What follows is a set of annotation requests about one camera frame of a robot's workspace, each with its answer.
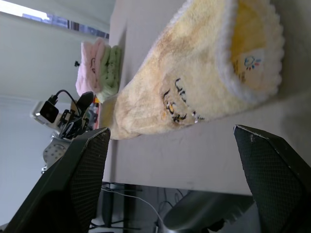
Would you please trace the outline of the window strip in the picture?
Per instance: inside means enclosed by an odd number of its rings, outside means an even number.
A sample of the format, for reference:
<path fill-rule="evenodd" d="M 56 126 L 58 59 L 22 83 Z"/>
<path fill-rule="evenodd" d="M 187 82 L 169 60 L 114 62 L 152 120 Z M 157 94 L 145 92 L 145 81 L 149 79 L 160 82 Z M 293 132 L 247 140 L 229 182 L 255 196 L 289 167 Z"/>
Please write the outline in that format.
<path fill-rule="evenodd" d="M 54 25 L 61 28 L 67 28 L 69 30 L 78 31 L 81 33 L 102 37 L 105 39 L 109 39 L 110 37 L 109 33 L 95 29 L 88 25 L 80 24 L 63 17 L 41 12 L 39 10 L 31 9 L 4 0 L 0 0 L 0 12 L 30 19 L 37 22 L 42 22 L 49 25 Z"/>

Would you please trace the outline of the folded green towel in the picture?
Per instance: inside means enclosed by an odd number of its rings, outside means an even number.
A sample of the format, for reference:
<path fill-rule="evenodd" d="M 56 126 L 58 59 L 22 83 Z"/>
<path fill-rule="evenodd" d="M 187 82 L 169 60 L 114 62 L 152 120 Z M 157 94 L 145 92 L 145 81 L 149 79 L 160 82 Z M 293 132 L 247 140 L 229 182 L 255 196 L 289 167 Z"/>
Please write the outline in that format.
<path fill-rule="evenodd" d="M 121 48 L 107 46 L 100 63 L 100 85 L 102 90 L 96 94 L 100 103 L 117 94 L 120 84 Z"/>

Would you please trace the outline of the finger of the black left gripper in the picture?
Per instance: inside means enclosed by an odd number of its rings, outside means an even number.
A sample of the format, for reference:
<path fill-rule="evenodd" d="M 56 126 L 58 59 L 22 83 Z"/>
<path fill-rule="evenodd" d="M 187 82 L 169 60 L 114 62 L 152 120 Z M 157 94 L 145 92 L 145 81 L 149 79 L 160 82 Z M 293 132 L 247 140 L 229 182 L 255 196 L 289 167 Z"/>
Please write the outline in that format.
<path fill-rule="evenodd" d="M 83 117 L 88 107 L 93 103 L 94 94 L 93 92 L 83 93 L 78 101 L 76 102 L 76 107 L 79 111 L 80 117 Z"/>

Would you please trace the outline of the folded pink towel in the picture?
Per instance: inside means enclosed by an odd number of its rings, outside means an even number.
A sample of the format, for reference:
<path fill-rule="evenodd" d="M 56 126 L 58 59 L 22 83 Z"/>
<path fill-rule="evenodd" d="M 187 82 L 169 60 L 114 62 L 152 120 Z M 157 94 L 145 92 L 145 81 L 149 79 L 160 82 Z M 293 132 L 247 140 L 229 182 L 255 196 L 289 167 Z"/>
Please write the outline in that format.
<path fill-rule="evenodd" d="M 76 91 L 79 96 L 86 92 L 98 93 L 100 85 L 100 64 L 104 55 L 105 41 L 98 37 L 94 43 L 81 43 L 81 63 L 78 67 Z"/>

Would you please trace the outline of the yellow embroidered towel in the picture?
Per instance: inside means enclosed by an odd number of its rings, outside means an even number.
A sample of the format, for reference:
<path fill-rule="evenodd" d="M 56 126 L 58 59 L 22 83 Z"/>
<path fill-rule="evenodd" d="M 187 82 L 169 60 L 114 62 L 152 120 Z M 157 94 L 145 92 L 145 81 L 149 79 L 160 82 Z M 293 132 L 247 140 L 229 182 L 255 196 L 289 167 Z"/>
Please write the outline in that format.
<path fill-rule="evenodd" d="M 187 0 L 99 126 L 121 140 L 254 108 L 278 92 L 284 42 L 271 0 Z"/>

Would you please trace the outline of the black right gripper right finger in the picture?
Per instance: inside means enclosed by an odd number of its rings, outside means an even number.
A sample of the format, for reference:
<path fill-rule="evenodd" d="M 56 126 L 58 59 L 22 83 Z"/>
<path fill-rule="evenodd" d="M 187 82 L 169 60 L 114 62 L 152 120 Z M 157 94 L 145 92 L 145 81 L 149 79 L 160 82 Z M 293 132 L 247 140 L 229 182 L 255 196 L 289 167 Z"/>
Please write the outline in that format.
<path fill-rule="evenodd" d="M 243 125 L 234 136 L 262 233 L 311 233 L 311 166 L 282 137 Z"/>

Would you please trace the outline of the silver robot body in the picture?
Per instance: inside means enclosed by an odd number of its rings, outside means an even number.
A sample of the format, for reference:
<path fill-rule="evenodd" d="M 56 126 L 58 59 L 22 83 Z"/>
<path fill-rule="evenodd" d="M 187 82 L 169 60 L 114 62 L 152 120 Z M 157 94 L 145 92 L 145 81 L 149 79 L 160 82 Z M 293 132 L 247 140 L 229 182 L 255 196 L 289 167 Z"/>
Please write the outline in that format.
<path fill-rule="evenodd" d="M 210 233 L 235 223 L 254 204 L 252 196 L 190 191 L 163 218 L 168 233 Z"/>

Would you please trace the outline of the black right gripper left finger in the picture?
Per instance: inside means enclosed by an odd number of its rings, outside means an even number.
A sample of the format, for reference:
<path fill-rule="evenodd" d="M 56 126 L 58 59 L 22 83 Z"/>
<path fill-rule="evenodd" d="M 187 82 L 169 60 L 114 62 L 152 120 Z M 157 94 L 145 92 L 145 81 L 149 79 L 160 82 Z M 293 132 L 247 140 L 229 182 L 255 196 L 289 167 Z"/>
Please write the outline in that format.
<path fill-rule="evenodd" d="M 104 176 L 110 129 L 75 138 L 0 233 L 88 233 Z"/>

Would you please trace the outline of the black table leg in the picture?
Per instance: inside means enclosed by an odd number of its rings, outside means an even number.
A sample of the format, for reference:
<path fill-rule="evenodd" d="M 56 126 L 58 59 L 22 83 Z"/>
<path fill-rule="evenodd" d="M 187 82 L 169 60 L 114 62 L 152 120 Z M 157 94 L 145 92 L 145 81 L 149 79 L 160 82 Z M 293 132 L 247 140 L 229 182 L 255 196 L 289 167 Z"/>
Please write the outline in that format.
<path fill-rule="evenodd" d="M 134 191 L 134 186 L 130 184 L 125 184 L 125 195 L 132 195 Z M 132 201 L 131 197 L 124 198 L 124 227 L 129 228 L 131 226 L 131 216 L 132 216 Z"/>

